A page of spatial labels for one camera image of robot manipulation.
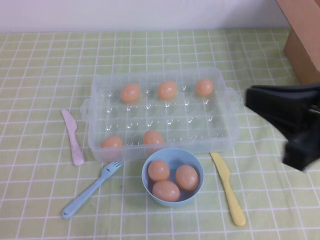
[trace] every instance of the clear plastic container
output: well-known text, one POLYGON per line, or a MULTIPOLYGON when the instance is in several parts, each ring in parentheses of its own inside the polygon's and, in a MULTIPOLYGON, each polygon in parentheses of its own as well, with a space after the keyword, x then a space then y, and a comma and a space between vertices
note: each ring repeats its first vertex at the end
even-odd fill
POLYGON ((192 154, 228 151, 239 135, 234 113, 238 104, 239 95, 226 87, 221 71, 201 67, 99 76, 80 110, 89 123, 88 145, 94 157, 109 162, 142 160, 155 150, 172 147, 192 154), (204 78, 214 84, 208 97, 196 93, 196 83, 204 78), (158 86, 168 80, 177 84, 177 94, 170 100, 159 99, 158 86), (128 83, 137 83, 141 89, 140 99, 131 104, 120 98, 128 83), (164 144, 143 144, 148 130, 160 132, 164 144), (119 136, 123 147, 100 148, 110 136, 119 136))

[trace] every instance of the container handle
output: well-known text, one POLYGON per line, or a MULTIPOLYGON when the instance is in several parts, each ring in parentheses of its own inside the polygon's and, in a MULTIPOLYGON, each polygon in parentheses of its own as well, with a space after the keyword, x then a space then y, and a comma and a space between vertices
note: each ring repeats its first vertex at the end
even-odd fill
POLYGON ((234 111, 237 111, 239 109, 239 105, 241 101, 240 95, 232 87, 226 88, 226 94, 231 100, 232 109, 234 111))
POLYGON ((90 107, 90 98, 87 98, 83 101, 82 106, 80 107, 80 112, 82 115, 82 120, 88 123, 89 121, 89 107, 90 107))

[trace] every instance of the fork tines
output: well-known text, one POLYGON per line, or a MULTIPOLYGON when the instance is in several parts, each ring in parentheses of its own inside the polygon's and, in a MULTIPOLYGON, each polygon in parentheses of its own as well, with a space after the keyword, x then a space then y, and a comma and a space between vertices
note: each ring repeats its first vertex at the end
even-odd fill
POLYGON ((120 167, 121 165, 123 165, 124 163, 122 161, 113 161, 111 162, 111 164, 115 167, 120 167))

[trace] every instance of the tablecloth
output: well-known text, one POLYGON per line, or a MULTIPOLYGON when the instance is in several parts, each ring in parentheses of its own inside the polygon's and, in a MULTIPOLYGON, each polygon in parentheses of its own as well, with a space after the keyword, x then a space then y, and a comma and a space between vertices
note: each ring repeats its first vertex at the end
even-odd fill
POLYGON ((320 163, 281 163, 284 137, 244 107, 253 84, 298 84, 283 54, 289 29, 0 34, 0 239, 317 240, 320 163), (203 188, 167 208, 147 195, 143 161, 127 162, 71 219, 61 210, 100 175, 80 106, 96 75, 215 66, 241 96, 238 142, 221 152, 247 218, 233 224, 208 154, 203 188), (71 161, 61 109, 77 121, 85 163, 71 161))

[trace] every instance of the brown cardboard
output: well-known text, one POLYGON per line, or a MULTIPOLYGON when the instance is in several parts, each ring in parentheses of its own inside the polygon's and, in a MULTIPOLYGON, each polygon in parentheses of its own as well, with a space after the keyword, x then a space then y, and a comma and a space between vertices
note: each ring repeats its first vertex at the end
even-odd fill
POLYGON ((293 30, 284 53, 302 84, 320 82, 320 0, 277 0, 293 30))
POLYGON ((320 82, 320 71, 316 69, 294 30, 291 30, 283 51, 303 85, 320 82))

